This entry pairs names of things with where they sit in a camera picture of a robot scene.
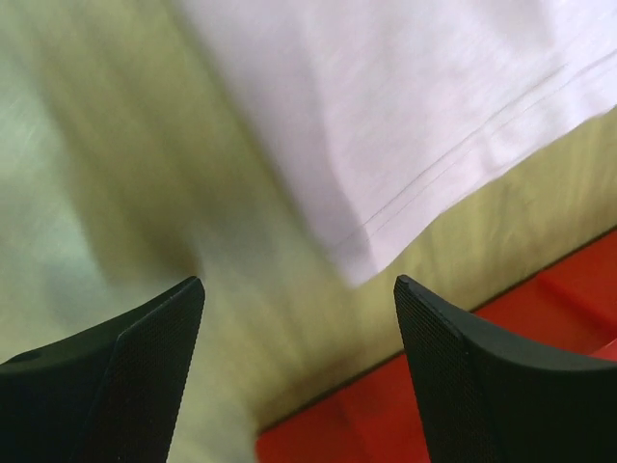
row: black textured surface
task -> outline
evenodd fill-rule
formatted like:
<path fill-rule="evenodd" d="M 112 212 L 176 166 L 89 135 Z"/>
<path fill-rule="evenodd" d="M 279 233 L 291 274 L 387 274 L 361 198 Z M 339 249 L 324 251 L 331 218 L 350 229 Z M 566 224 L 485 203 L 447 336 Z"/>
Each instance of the black textured surface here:
<path fill-rule="evenodd" d="M 617 461 L 617 365 L 508 333 L 408 277 L 394 289 L 433 463 Z"/>
<path fill-rule="evenodd" d="M 203 299 L 191 278 L 1 365 L 0 461 L 166 461 Z"/>

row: red surface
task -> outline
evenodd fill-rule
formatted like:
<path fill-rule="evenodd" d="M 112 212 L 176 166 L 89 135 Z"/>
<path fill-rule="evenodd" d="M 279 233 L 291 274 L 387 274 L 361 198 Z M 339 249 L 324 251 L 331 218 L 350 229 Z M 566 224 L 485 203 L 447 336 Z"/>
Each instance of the red surface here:
<path fill-rule="evenodd" d="M 527 338 L 617 361 L 617 231 L 476 312 Z M 404 355 L 264 433 L 260 463 L 428 463 Z"/>

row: white fabric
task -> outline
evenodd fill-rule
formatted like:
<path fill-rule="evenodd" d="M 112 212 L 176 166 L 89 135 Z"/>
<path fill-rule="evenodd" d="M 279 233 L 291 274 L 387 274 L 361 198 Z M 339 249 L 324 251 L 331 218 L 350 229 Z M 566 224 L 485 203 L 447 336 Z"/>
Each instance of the white fabric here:
<path fill-rule="evenodd" d="M 181 1 L 355 284 L 617 103 L 614 0 Z"/>

